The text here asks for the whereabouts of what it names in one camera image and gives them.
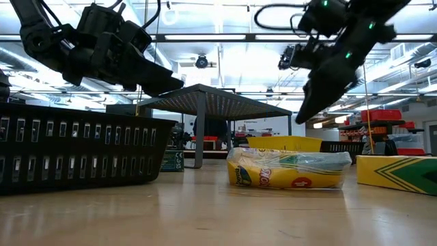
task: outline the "security camera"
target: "security camera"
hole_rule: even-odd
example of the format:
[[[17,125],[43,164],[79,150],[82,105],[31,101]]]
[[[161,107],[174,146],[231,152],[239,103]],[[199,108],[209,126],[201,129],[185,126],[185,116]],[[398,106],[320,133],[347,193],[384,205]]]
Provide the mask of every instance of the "security camera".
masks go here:
[[[208,66],[208,60],[206,59],[206,55],[199,55],[196,61],[196,68],[206,68]]]
[[[428,58],[425,61],[420,61],[414,64],[415,68],[428,68],[431,66],[431,59]]]

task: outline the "green and yellow box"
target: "green and yellow box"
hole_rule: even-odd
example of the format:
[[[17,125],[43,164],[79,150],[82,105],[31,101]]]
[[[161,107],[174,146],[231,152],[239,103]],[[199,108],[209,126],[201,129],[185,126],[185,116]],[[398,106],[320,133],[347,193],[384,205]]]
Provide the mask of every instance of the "green and yellow box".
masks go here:
[[[184,171],[184,151],[183,150],[165,150],[163,163],[161,164],[162,172],[183,172]]]
[[[359,184],[437,195],[437,158],[357,156]]]

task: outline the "red logo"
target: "red logo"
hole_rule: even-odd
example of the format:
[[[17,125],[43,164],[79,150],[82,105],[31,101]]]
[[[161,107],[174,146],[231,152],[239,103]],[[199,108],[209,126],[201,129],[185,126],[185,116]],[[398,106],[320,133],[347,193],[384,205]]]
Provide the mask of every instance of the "red logo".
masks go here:
[[[268,187],[270,185],[270,175],[272,174],[272,170],[270,169],[261,169],[259,173],[259,185],[261,187]]]
[[[311,186],[312,181],[309,178],[300,177],[292,182],[293,188],[308,188]]]

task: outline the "wooden table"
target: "wooden table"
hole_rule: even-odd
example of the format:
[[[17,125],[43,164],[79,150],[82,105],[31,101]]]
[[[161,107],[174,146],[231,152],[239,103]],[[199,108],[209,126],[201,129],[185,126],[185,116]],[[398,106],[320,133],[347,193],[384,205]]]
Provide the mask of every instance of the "wooden table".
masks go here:
[[[437,197],[228,185],[224,161],[146,185],[0,197],[0,245],[435,245]]]

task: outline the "green box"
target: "green box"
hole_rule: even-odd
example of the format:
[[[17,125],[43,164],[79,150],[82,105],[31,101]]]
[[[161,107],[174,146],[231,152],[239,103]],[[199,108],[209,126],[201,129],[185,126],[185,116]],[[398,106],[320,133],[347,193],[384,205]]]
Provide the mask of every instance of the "green box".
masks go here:
[[[183,172],[184,171],[184,151],[165,150],[162,172]]]

